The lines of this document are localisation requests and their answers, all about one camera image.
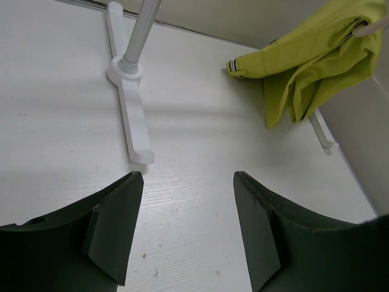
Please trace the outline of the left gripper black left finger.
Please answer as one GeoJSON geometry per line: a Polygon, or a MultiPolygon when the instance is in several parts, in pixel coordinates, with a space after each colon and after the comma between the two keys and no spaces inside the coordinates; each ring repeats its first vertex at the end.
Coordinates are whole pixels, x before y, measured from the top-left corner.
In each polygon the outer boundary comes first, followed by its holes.
{"type": "Polygon", "coordinates": [[[1,227],[2,291],[116,291],[125,285],[143,193],[131,172],[24,224],[1,227]]]}

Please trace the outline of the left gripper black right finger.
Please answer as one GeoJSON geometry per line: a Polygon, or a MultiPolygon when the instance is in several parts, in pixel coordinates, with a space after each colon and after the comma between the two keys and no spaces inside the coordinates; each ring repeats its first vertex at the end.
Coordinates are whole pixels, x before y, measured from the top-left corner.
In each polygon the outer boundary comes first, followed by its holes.
{"type": "Polygon", "coordinates": [[[336,220],[245,172],[233,188],[253,291],[387,291],[388,217],[336,220]]]}

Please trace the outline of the yellow-green trousers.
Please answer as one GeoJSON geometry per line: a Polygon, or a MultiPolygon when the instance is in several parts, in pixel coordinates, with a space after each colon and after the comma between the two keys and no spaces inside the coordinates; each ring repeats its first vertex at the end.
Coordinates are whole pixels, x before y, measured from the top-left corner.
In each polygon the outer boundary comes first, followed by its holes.
{"type": "Polygon", "coordinates": [[[263,81],[268,128],[285,110],[300,122],[339,91],[374,74],[384,31],[358,38],[353,30],[385,14],[384,1],[329,1],[283,37],[228,61],[227,73],[263,81]]]}

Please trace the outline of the wooden clothes hanger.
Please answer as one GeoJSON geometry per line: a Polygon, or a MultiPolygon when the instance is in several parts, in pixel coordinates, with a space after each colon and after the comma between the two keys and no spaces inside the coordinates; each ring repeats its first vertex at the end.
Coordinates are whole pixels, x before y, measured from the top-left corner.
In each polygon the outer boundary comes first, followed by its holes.
{"type": "Polygon", "coordinates": [[[386,29],[388,27],[388,20],[389,20],[389,14],[387,14],[385,17],[372,24],[360,23],[358,26],[354,28],[352,34],[356,38],[360,38],[366,35],[370,35],[377,30],[386,29]]]}

